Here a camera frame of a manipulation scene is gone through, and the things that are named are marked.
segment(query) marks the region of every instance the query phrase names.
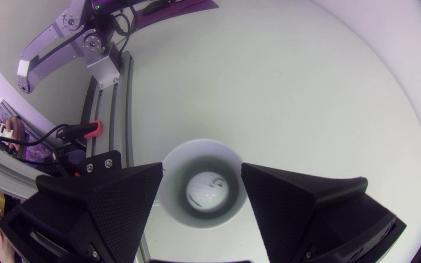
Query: white golf ball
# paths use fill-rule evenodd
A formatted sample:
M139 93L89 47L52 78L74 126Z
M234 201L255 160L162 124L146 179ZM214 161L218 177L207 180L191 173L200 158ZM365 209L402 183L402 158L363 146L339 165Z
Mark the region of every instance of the white golf ball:
M229 195L228 183L220 175L202 172L187 184L186 198L189 204L204 213L212 213L222 208Z

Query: bolt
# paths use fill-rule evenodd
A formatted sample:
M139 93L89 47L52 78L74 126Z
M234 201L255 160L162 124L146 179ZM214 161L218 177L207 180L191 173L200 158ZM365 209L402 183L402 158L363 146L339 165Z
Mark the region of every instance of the bolt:
M113 166L113 161L111 159L107 159L105 161L105 168L110 169Z
M92 173L92 171L94 170L94 165L89 163L86 168L87 168L87 173Z

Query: framed picture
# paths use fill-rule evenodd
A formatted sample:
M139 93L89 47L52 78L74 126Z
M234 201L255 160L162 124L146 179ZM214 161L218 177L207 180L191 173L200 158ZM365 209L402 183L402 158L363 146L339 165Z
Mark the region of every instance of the framed picture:
M8 118L16 115L17 114L9 106L9 104L5 100L2 100L0 103L0 124L5 123ZM22 123L24 123L25 126L26 141L33 142L40 139L40 136L38 136L38 134L36 134L29 125L27 125L27 123L24 121L22 121ZM54 148L51 147L51 145L46 142L42 142L38 145L22 147L20 153L23 155L18 157L24 158L25 160L36 161L50 155L53 151Z

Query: purple surface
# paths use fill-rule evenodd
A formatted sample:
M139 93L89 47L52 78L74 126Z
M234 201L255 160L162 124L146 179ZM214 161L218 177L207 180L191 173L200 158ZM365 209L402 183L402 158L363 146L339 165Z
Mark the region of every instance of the purple surface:
M159 10L151 15L143 15L143 9L137 11L139 16L139 25L137 29L145 28L155 22L172 18L179 15L194 13L197 11L218 8L219 6L212 0L184 0L172 3L169 7Z

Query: black cable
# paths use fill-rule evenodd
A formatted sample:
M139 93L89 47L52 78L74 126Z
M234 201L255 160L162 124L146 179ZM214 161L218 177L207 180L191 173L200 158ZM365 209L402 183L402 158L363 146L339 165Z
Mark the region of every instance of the black cable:
M19 140L14 140L14 139L11 139L11 138L6 138L6 137L0 137L0 141L15 143L15 144L19 144L19 145L25 145L25 146L34 146L34 145L37 145L37 144L43 142L44 140L46 140L57 129L62 128L62 127L67 127L67 126L69 126L69 125L60 124L60 125L54 127L52 130L50 130L47 134L45 134L45 136L43 136L39 140L36 140L36 141L33 141L33 142L19 141Z
M116 20L117 17L122 17L122 18L124 18L124 20L126 20L126 24L127 24L127 27L128 27L128 32L130 32L131 31L131 25L130 25L130 22L129 22L129 19L127 18L127 16L125 16L124 14L118 14L118 15L115 15L115 20ZM130 35L127 35L126 36L126 39L124 41L124 44L123 44L123 46L121 47L121 49L119 51L119 54L118 54L119 58L118 59L120 61L121 61L122 52L123 52L124 48L126 47L128 41L129 41L129 36Z
M115 31L118 33L118 35L122 35L122 36L124 36L124 37L126 37L125 38L125 41L124 41L124 44L123 44L123 46L122 46L122 48L120 49L120 51L119 51L119 54L118 54L118 60L121 62L121 60L122 60L122 52L123 52L123 50L124 50L124 48L126 47L126 45L127 45L127 43L128 43L128 41L129 41L129 37L130 37L130 35L132 35L132 33L134 33L136 30L137 30L137 26L139 25L139 16L137 15L137 12L136 12L136 10L134 9L134 7L133 7L133 5L132 5L132 2L128 2L127 3L127 5L129 6L129 8L131 9L131 12L132 12L132 15L133 15L133 20L134 20L134 25L133 25L133 27L131 28L131 24L130 24L130 21L129 21L129 19L127 18L127 16L125 16L123 13L122 13L122 9L121 9L121 13L120 14L118 14L118 15L115 15L115 16L113 16L112 15L112 20L111 20L111 22L112 22L112 25L113 25L113 28L115 29ZM122 30L122 28L121 28L121 26L119 25L119 23L118 23L118 21L117 21L117 18L118 17L122 17L122 18L124 18L125 20L126 20L126 23L127 23L127 25L128 25L128 31L124 31L124 30Z
M19 161L21 161L21 162L23 162L23 163L30 163L30 164L33 164L33 165L59 165L59 164L69 164L69 165L72 165L72 166L76 166L74 163L40 163L40 162L38 162L38 161L33 161L33 160L25 160L25 159L22 159L22 158L17 158L17 157L15 157L17 160L19 160Z

